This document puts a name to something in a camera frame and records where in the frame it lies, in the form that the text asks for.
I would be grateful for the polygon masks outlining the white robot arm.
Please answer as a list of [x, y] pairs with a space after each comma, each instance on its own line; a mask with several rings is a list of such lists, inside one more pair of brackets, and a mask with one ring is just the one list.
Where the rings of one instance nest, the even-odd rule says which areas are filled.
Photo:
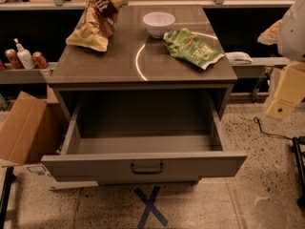
[[266, 116], [283, 120], [305, 98], [305, 0], [296, 0], [282, 17], [277, 49], [291, 62], [280, 71]]

